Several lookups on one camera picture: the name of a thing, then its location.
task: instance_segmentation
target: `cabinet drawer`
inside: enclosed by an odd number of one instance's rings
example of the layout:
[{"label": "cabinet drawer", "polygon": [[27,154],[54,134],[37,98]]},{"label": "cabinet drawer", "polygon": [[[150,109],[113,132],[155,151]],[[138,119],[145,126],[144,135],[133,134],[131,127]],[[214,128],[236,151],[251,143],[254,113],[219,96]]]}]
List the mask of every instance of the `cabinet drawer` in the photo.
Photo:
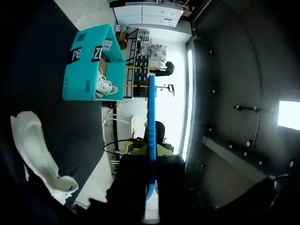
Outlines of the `cabinet drawer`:
[{"label": "cabinet drawer", "polygon": [[127,15],[142,15],[142,6],[122,6],[113,9],[116,17]]},{"label": "cabinet drawer", "polygon": [[143,15],[153,15],[153,16],[162,16],[166,18],[173,18],[179,20],[182,14],[182,10],[167,8],[161,6],[143,6],[142,14]]},{"label": "cabinet drawer", "polygon": [[117,21],[118,24],[120,25],[142,23],[142,16],[141,15],[117,16]]},{"label": "cabinet drawer", "polygon": [[164,18],[162,16],[143,15],[142,22],[143,24],[157,24],[157,25],[163,25],[168,27],[176,27],[178,20]]}]

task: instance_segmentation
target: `blue foam tube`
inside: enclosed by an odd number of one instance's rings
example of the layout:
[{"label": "blue foam tube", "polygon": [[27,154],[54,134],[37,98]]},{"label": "blue foam tube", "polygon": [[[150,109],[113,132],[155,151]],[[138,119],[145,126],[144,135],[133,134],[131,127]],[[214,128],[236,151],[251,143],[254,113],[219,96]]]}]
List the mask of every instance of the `blue foam tube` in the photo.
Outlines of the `blue foam tube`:
[{"label": "blue foam tube", "polygon": [[152,196],[155,189],[155,161],[156,161],[156,128],[155,128],[155,75],[149,76],[148,95],[148,156],[150,166],[149,189],[147,200]]}]

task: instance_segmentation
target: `black table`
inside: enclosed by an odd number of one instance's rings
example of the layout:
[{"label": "black table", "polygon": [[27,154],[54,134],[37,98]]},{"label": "black table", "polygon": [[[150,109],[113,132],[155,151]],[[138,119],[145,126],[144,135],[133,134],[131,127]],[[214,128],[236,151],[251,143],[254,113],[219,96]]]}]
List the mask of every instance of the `black table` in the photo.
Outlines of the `black table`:
[{"label": "black table", "polygon": [[[18,157],[9,116],[33,111],[42,122],[59,174],[78,182],[79,190],[67,199],[66,206],[71,207],[101,159],[104,145],[101,102],[62,100],[68,52],[78,30],[51,0],[14,4],[9,16],[13,25],[6,32],[8,62],[1,88],[1,146],[13,153],[10,157]],[[16,173],[23,170],[19,159],[11,158],[8,164]]]}]

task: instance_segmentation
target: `wire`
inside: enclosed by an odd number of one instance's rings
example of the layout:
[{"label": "wire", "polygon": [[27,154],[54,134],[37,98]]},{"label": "wire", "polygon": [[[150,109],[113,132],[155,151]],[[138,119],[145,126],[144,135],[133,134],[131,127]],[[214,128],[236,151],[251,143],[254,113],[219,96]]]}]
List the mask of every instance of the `wire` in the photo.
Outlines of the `wire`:
[{"label": "wire", "polygon": [[124,155],[124,154],[120,154],[120,153],[118,153],[118,152],[112,152],[112,151],[106,151],[106,150],[103,150],[103,151],[108,152],[108,153],[111,153],[111,154],[119,154],[120,156],[123,156],[123,155]]},{"label": "wire", "polygon": [[120,119],[115,119],[115,118],[107,118],[107,120],[115,120],[115,121],[123,122],[123,123],[126,123],[126,124],[130,125],[130,123],[128,121],[125,121],[125,120],[120,120]]},{"label": "wire", "polygon": [[[115,144],[115,143],[118,143],[118,142],[125,142],[125,141],[131,141],[132,139],[123,139],[123,140],[118,140],[118,141],[114,141],[114,142],[110,142],[106,145],[103,146],[103,151],[106,151],[104,148],[111,145],[111,144]],[[117,153],[117,152],[112,152],[112,151],[106,151],[108,153],[111,153],[111,154],[119,154],[121,156],[123,156],[123,154],[120,154],[120,153]]]},{"label": "wire", "polygon": [[[254,55],[255,55],[255,60],[256,60],[256,63],[257,63],[257,69],[258,69],[258,76],[259,76],[259,83],[260,83],[260,95],[261,95],[261,99],[260,99],[260,107],[262,107],[263,105],[263,76],[262,76],[262,69],[261,69],[261,64],[259,62],[259,59],[258,59],[258,53],[257,53],[257,49],[256,49],[256,46],[254,44],[254,41],[253,41],[253,38],[251,36],[251,33],[250,33],[250,30],[247,26],[247,24],[243,21],[243,19],[241,18],[241,16],[236,12],[234,11],[229,5],[227,5],[226,3],[224,3],[223,1],[219,1],[224,7],[226,7],[230,12],[232,12],[233,14],[235,14],[237,16],[237,18],[239,19],[241,25],[243,26],[243,29],[252,45],[252,48],[253,48],[253,52],[254,52]],[[253,143],[252,143],[252,146],[254,146],[254,143],[256,141],[256,138],[257,138],[257,133],[259,131],[259,125],[260,125],[260,114],[259,112],[257,113],[257,124],[256,124],[256,129],[255,129],[255,134],[254,134],[254,138],[253,138]]]},{"label": "wire", "polygon": [[190,49],[189,48],[189,46],[191,45],[191,43],[197,38],[197,34],[196,34],[196,30],[195,30],[195,28],[193,28],[192,29],[193,31],[194,31],[194,33],[195,33],[195,37],[190,41],[190,43],[188,44],[188,49]]},{"label": "wire", "polygon": [[126,102],[117,102],[117,103],[128,103],[128,102],[133,102],[135,99],[132,99],[130,101],[126,101]]},{"label": "wire", "polygon": [[198,17],[201,15],[201,13],[206,9],[206,7],[210,4],[212,0],[208,0],[208,2],[205,4],[205,6],[202,8],[202,10],[200,11],[200,13],[197,15],[197,17],[193,20],[192,22],[192,29],[195,33],[195,37],[190,41],[190,43],[188,44],[188,49],[190,50],[189,46],[191,45],[191,43],[196,39],[197,34],[196,34],[196,30],[195,30],[195,21],[198,19]]}]

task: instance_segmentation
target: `box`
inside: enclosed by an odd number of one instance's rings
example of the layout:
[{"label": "box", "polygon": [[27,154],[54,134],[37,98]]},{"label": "box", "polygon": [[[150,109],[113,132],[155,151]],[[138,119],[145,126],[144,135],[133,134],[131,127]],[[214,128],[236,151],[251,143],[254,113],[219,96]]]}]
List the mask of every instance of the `box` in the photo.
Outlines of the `box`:
[{"label": "box", "polygon": [[[69,52],[62,98],[66,101],[117,101],[123,99],[126,62],[109,24],[77,33]],[[98,69],[118,92],[96,98]]]},{"label": "box", "polygon": [[121,50],[127,48],[128,34],[126,32],[117,32],[116,38]]},{"label": "box", "polygon": [[183,13],[182,13],[182,16],[186,16],[186,17],[189,17],[193,12],[192,11],[189,11],[189,10],[183,10]]}]

